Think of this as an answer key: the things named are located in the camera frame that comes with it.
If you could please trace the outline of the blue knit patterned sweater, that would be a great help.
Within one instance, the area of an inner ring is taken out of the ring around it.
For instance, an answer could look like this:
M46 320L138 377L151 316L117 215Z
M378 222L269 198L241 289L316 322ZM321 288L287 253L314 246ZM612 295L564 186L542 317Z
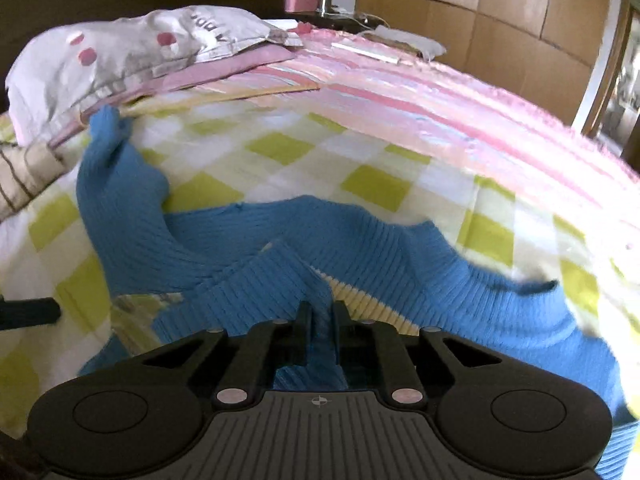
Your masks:
M592 389L614 422L598 474L622 476L639 424L611 350L580 331L558 282L512 281L476 266L432 222L398 226L312 196L168 214L168 181L131 144L131 120L107 106L92 116L90 133L79 211L113 312L151 318L143 348L213 327L240 336L294 318L305 301L317 332L309 362L280 370L276 384L337 390L346 382L329 340L332 302L367 314L386 308Z

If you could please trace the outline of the beige brown striped sweater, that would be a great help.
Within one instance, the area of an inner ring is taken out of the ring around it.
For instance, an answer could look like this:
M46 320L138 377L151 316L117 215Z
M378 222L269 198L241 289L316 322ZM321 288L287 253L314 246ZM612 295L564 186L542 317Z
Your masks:
M47 143L19 146L2 142L0 220L24 209L65 171L63 159Z

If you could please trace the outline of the checkered green white bedsheet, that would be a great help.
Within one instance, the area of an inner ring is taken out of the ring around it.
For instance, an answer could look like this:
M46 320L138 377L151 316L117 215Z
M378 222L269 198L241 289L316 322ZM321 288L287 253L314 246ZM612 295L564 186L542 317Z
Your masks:
M171 211L309 194L386 221L430 219L465 258L511 278L556 278L582 328L611 346L629 406L638 408L639 256L583 224L570 200L512 191L291 100L154 112L137 120L134 144L168 177ZM52 326L1 337L1 427L13 437L38 396L73 377L111 328L75 181L64 174L1 226L2 294L51 296L62 308Z

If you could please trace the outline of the grey pillow with red dots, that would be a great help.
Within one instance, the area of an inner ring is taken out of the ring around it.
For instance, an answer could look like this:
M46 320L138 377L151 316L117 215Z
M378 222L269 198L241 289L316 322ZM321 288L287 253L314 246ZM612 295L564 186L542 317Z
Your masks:
M207 63L235 55L284 61L302 43L295 32L231 6L49 29L29 41L6 76L15 139L25 146L62 138L104 104L197 84Z

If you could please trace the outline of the pink striped quilt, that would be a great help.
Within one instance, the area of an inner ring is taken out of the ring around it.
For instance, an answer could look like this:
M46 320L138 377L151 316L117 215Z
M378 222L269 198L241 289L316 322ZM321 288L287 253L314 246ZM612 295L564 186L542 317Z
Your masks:
M169 88L252 89L261 106L314 114L511 191L556 188L593 202L639 192L638 174L624 162L509 91L405 53L395 64L378 60L395 50L362 38L321 29L304 38L297 51L265 44L180 70L168 77Z

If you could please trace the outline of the white cloth on nightstand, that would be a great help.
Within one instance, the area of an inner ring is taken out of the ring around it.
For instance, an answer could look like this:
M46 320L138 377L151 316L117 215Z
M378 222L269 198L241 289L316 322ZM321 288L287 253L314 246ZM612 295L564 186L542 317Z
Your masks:
M376 29L372 30L372 34L384 40L406 44L416 52L419 52L422 58L427 61L434 60L434 58L447 53L447 49L439 42L413 32L378 25Z

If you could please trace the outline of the wooden wardrobe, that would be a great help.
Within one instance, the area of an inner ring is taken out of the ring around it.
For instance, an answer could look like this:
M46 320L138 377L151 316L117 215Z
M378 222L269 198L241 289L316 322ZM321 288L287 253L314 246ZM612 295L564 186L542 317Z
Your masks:
M456 70L574 122L611 0L357 0L390 26L438 41Z

